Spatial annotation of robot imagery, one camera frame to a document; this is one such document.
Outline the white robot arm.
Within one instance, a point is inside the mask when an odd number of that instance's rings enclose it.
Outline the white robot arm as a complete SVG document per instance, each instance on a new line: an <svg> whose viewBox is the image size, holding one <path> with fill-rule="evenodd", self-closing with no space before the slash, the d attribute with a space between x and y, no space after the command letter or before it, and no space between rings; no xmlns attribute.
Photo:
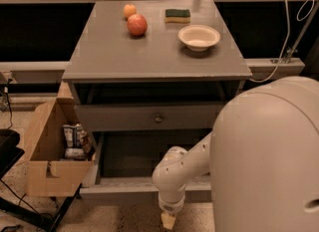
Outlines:
<svg viewBox="0 0 319 232"><path fill-rule="evenodd" d="M287 77L230 101L192 149L153 173L172 228L189 180L209 174L215 232L319 232L319 82Z"/></svg>

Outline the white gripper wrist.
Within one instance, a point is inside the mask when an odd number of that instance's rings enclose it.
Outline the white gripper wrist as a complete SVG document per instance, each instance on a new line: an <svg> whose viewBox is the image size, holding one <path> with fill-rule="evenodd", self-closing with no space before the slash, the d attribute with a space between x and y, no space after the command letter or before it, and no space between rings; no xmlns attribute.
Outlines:
<svg viewBox="0 0 319 232"><path fill-rule="evenodd" d="M160 215L164 229L172 230L175 223L175 214L183 207L185 194L179 193L159 193L159 208L163 211Z"/></svg>

